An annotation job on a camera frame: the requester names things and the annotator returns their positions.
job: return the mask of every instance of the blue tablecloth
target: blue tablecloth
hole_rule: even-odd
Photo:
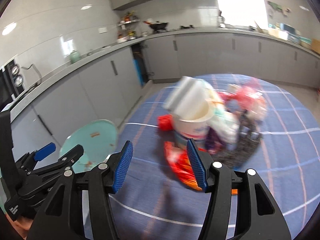
[[[229,83],[244,84],[250,77],[217,74],[200,78],[215,89]],[[276,199],[294,238],[310,219],[320,200],[320,128],[311,112],[293,95],[265,81],[260,90],[268,103],[268,115],[260,125],[261,146],[240,171],[253,168]],[[157,117],[174,86],[162,89],[137,109],[119,137],[134,144],[133,159],[121,190],[111,195],[120,238],[197,239],[210,194],[191,190],[173,174],[164,158],[164,141],[172,132],[157,128]],[[227,238],[233,236],[237,197],[232,197]],[[87,220],[87,233],[90,227]]]

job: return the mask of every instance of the tile floor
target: tile floor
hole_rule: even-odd
[[[123,124],[120,126],[119,131],[121,132],[124,128],[124,124],[130,119],[132,114],[136,111],[136,109],[144,102],[144,100],[154,93],[159,92],[162,88],[172,86],[173,83],[163,83],[163,84],[152,84],[151,89],[147,92],[145,96],[143,96],[139,102],[135,105],[132,109],[131,113],[127,116]],[[278,87],[287,90],[293,96],[295,96],[306,108],[310,110],[313,114],[315,119],[317,120],[318,124],[320,124],[320,98],[318,101],[318,95],[316,90],[302,87],[302,86],[295,86],[289,84],[282,84],[273,82],[273,84],[277,85]]]

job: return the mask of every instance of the round table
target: round table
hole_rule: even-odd
[[[251,77],[233,74],[200,76],[217,90],[243,85]],[[259,126],[263,140],[258,151],[239,170],[255,169],[277,201],[294,238],[310,219],[320,200],[320,128],[311,112],[287,91],[259,80],[268,114]],[[111,195],[121,239],[198,239],[210,194],[191,190],[171,171],[164,142],[172,131],[157,128],[167,114],[163,103],[174,89],[167,87],[146,99],[119,136],[134,144],[133,159],[122,189]],[[233,236],[237,197],[232,196],[227,238]],[[90,218],[85,224],[90,236]]]

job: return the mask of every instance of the metal bolt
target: metal bolt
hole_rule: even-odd
[[[99,166],[98,166],[98,168],[99,168],[100,170],[104,170],[104,169],[106,169],[107,167],[108,167],[108,165],[107,165],[106,163],[100,163]]]
[[[248,169],[248,174],[251,176],[256,175],[256,171],[254,169]]]
[[[67,170],[64,172],[64,176],[69,177],[72,175],[72,170]]]
[[[222,167],[222,163],[220,163],[220,162],[214,162],[214,163],[212,163],[212,166],[215,167],[215,168],[217,168],[217,169],[219,169],[219,168]]]

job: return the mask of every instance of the blue textured pad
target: blue textured pad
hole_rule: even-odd
[[[198,152],[194,145],[192,144],[191,140],[187,142],[187,154],[189,157],[189,161],[195,174],[197,184],[203,191],[205,191],[208,187],[206,176],[205,176],[205,169],[202,165],[202,162],[199,158]]]
[[[117,193],[118,190],[122,187],[124,183],[125,176],[127,175],[127,171],[129,169],[129,165],[133,156],[133,145],[130,142],[125,149],[121,160],[115,170],[115,181],[113,182],[113,192]]]
[[[56,145],[54,143],[49,143],[48,145],[37,151],[33,159],[35,161],[42,161],[45,157],[49,156],[51,153],[54,153],[55,150]]]

